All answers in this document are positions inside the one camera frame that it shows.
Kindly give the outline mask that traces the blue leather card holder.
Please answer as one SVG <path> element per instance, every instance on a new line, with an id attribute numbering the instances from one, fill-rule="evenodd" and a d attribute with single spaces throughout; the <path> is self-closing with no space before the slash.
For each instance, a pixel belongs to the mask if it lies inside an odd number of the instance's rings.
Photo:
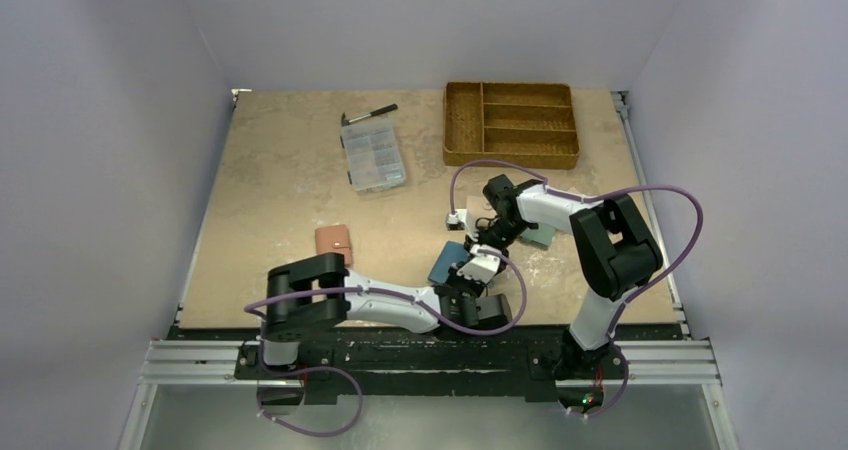
<path id="1" fill-rule="evenodd" d="M 448 280 L 450 269 L 461 266 L 468 257 L 469 253 L 462 243 L 446 242 L 428 274 L 428 281 L 432 284 L 444 284 Z"/>

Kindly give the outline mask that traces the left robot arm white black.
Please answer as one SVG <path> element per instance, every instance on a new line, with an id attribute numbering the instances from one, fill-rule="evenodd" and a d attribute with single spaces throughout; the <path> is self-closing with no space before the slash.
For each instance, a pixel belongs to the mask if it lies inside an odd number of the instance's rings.
<path id="1" fill-rule="evenodd" d="M 495 253 L 472 254 L 446 245 L 423 287 L 367 278 L 345 267 L 338 253 L 316 255 L 267 273 L 266 297 L 245 310 L 261 321 L 265 365 L 293 367 L 302 341 L 348 320 L 386 324 L 413 334 L 448 328 L 473 336 L 512 328 L 503 295 L 487 291 L 506 264 Z"/>

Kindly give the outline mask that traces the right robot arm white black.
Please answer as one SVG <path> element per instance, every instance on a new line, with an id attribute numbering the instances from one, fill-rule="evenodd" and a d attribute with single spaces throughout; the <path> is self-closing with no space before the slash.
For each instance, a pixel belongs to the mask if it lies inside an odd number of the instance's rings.
<path id="1" fill-rule="evenodd" d="M 507 176 L 490 179 L 483 195 L 495 212 L 486 226 L 466 225 L 466 249 L 489 247 L 501 254 L 530 228 L 540 225 L 574 239 L 588 290 L 564 331 L 551 374 L 566 379 L 589 372 L 612 346 L 629 297 L 646 286 L 663 264 L 662 252 L 633 199 L 566 196 L 543 181 L 514 184 Z"/>

